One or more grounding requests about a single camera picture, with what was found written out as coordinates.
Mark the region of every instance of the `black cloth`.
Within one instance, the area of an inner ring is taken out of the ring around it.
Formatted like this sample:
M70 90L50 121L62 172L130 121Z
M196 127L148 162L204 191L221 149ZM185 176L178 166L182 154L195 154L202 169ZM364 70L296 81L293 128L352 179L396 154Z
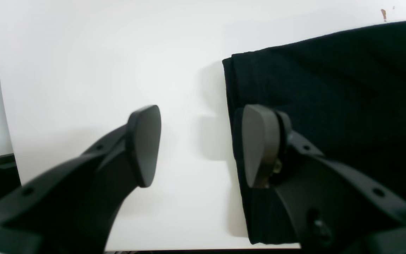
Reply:
M406 22L337 32L223 61L233 152L250 242L297 241L272 190L248 188L246 104L286 112L327 156L406 199Z

